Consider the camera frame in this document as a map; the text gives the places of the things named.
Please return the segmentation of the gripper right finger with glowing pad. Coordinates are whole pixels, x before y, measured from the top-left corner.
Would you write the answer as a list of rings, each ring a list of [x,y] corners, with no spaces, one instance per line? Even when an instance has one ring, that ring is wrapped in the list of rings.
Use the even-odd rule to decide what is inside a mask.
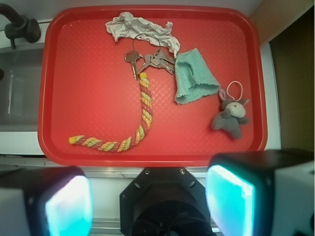
[[[225,236],[312,236],[315,154],[301,149],[219,153],[206,173],[210,215]]]

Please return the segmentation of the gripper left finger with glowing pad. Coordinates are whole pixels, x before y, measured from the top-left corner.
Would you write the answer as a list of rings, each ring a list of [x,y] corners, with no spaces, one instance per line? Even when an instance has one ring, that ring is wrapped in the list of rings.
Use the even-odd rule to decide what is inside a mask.
[[[92,184],[78,167],[0,173],[2,236],[87,236],[93,212]]]

